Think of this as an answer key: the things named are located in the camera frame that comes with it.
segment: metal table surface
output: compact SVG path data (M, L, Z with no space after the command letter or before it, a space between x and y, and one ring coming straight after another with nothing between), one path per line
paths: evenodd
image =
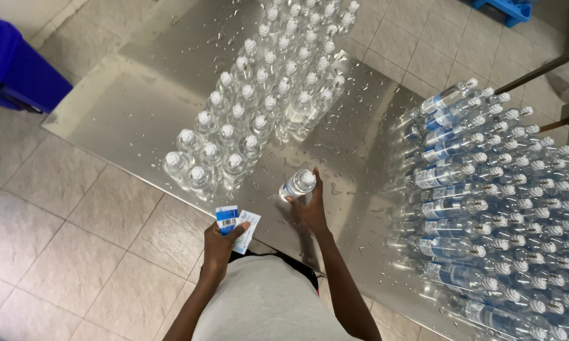
M332 66L347 79L343 96L304 141L268 142L240 190L220 188L213 201L201 201L162 170L162 158L176 150L178 132L193 127L218 73L257 31L260 13L250 0L162 0L43 126L206 213L238 205L260 214L254 238L323 271L314 239L276 197L298 167L318 166L329 227L360 291L445 337L468 339L475 327L460 323L439 286L421 280L383 245L392 230L387 211L397 204L385 191L401 174L400 140L390 130L421 98L343 51Z

